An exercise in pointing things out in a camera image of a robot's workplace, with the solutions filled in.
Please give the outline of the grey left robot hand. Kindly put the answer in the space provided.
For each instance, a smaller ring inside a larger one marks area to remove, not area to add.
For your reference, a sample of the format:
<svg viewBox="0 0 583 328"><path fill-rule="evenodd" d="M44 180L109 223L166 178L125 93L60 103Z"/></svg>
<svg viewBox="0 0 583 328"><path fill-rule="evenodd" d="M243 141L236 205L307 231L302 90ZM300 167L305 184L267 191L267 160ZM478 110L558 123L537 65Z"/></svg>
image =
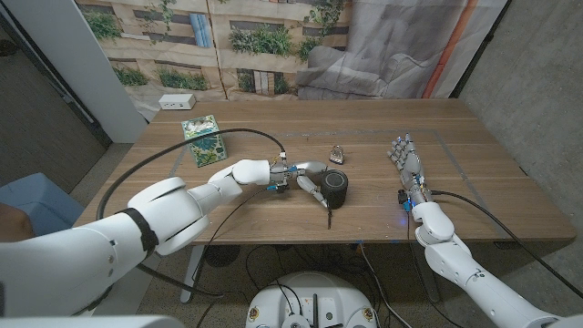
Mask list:
<svg viewBox="0 0 583 328"><path fill-rule="evenodd" d="M328 170L328 166L320 161L304 161L294 164L289 168L299 187L317 199L324 208L328 207L328 202L319 191L311 176L321 177Z"/></svg>

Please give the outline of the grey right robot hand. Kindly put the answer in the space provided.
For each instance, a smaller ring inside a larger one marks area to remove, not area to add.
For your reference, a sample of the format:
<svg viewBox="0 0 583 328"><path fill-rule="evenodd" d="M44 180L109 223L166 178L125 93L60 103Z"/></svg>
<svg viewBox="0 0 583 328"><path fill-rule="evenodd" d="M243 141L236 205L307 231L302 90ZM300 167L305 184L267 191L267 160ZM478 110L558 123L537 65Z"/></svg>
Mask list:
<svg viewBox="0 0 583 328"><path fill-rule="evenodd" d="M391 142L388 158L396 166L404 193L416 205L433 200L431 190L425 183L424 167L419 159L413 139L409 133Z"/></svg>

